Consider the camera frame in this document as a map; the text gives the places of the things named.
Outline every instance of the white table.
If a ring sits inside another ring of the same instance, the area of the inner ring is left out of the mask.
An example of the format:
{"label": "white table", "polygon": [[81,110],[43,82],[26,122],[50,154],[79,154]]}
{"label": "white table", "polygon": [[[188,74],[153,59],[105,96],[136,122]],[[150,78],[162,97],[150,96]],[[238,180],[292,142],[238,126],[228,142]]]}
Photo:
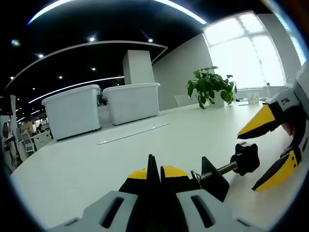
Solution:
{"label": "white table", "polygon": [[[12,175],[11,180],[26,207],[44,228],[73,217],[111,190],[118,190],[127,176],[147,167],[149,154],[158,168],[172,165],[186,171],[201,171],[201,157],[215,167],[229,163],[235,152],[239,130],[258,112],[261,104],[234,102],[223,108],[202,110],[189,105],[160,112],[160,116],[122,125],[65,141],[52,142],[34,153]],[[98,141],[109,133],[121,134],[146,125],[170,124],[103,145]],[[302,164],[283,185],[264,192],[251,188],[290,138],[279,127],[272,133],[248,140],[257,143],[261,165],[252,174],[225,175],[230,190],[225,203],[240,217],[268,229],[285,211],[303,181],[308,164]]]}

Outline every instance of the window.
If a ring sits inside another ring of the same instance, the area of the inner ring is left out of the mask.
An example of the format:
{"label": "window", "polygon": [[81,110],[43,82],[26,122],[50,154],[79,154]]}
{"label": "window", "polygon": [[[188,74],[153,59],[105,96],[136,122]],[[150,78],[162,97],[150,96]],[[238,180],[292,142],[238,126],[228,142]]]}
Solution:
{"label": "window", "polygon": [[252,13],[234,15],[203,29],[215,72],[234,76],[238,88],[285,83],[277,49],[264,25]]}
{"label": "window", "polygon": [[298,55],[298,58],[299,58],[299,61],[300,61],[300,65],[303,65],[306,62],[306,57],[305,57],[305,54],[303,52],[303,49],[301,49],[301,46],[299,45],[297,38],[293,35],[292,30],[289,27],[289,25],[286,23],[286,21],[279,14],[276,14],[276,17],[281,22],[281,24],[285,28],[286,32],[289,34],[291,41],[294,45],[294,48],[297,52],[297,55]]}

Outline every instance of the potted plant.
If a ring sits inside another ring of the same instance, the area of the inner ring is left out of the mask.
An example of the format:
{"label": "potted plant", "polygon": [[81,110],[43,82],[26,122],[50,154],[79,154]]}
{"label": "potted plant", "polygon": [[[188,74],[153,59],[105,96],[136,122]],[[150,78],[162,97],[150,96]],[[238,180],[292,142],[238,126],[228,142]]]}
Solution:
{"label": "potted plant", "polygon": [[210,73],[210,70],[217,68],[216,66],[212,66],[210,68],[196,70],[193,72],[193,76],[197,80],[188,81],[188,95],[191,98],[193,90],[196,89],[199,106],[203,109],[205,109],[204,104],[206,99],[208,99],[211,104],[215,104],[222,100],[231,104],[233,101],[233,87],[235,88],[235,93],[237,93],[236,83],[234,81],[229,81],[229,78],[233,77],[232,75],[226,75],[227,79],[223,80],[220,75]]}

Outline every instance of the plastic storage box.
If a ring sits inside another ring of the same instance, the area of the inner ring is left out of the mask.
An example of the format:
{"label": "plastic storage box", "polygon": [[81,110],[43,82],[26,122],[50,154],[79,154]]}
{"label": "plastic storage box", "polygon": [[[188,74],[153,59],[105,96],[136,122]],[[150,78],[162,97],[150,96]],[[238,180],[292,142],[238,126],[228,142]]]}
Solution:
{"label": "plastic storage box", "polygon": [[71,89],[42,101],[49,126],[56,140],[100,128],[98,119],[98,85]]}
{"label": "plastic storage box", "polygon": [[158,115],[159,83],[110,87],[103,90],[114,125]]}

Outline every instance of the white plant pot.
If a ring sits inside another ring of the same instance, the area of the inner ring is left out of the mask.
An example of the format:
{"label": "white plant pot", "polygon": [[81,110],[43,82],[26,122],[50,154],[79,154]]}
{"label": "white plant pot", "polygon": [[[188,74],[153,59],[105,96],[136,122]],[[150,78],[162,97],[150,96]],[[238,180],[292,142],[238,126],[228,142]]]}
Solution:
{"label": "white plant pot", "polygon": [[220,94],[221,94],[221,91],[214,91],[214,104],[212,104],[210,101],[209,101],[209,106],[212,106],[212,107],[223,107],[224,106],[224,100],[221,98]]}

